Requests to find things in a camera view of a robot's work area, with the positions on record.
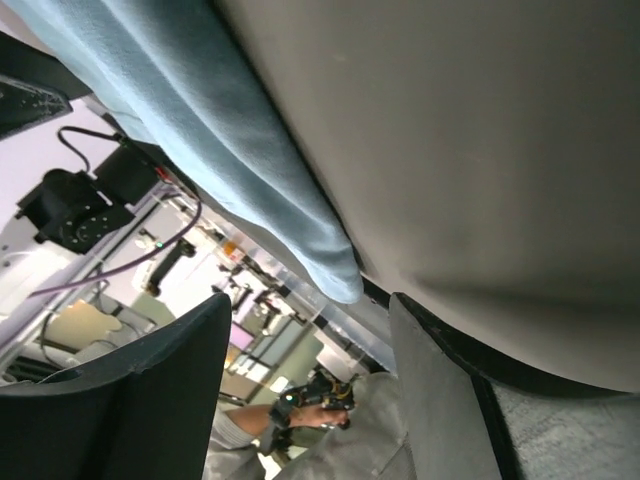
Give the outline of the black handheld controller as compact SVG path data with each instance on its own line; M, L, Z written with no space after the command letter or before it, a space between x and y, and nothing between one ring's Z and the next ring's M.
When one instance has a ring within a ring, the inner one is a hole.
M286 430L293 411L310 405L351 411L355 408L353 384L316 372L309 383L285 390L272 405L269 417L277 429Z

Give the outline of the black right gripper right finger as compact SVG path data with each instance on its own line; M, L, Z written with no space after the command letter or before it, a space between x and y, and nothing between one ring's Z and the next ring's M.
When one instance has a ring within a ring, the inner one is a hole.
M388 313L419 478L638 478L638 394L529 366L405 294Z

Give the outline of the light blue t shirt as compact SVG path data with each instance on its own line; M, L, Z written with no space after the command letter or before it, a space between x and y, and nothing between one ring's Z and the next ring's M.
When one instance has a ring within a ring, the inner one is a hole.
M273 234L332 300L364 287L352 243L257 76L206 1L13 1L133 139Z

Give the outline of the person in grey clothes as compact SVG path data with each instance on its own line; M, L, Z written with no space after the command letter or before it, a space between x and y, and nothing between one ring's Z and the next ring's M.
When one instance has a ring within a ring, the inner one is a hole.
M356 382L356 407L330 411L320 405L291 415L293 427L339 425L293 459L279 479L390 479L417 477L413 464L400 383L389 373L371 374ZM269 424L268 405L249 405L214 415L202 477L264 479L266 471L254 441Z

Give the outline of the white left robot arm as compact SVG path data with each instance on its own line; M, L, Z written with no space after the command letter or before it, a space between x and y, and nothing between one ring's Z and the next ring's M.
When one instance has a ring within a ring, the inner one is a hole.
M58 60L1 36L1 137L7 140L71 113L88 94ZM63 126L57 140L78 155L76 172L47 171L17 203L1 234L1 272L33 262L53 271L90 252L109 234L130 224L134 207L159 186L161 201L187 196L168 172L127 136Z

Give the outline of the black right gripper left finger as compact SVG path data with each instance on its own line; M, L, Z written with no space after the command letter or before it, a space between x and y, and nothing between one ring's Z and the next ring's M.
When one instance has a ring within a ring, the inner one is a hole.
M2 478L201 478L230 327L215 294L97 359L2 388Z

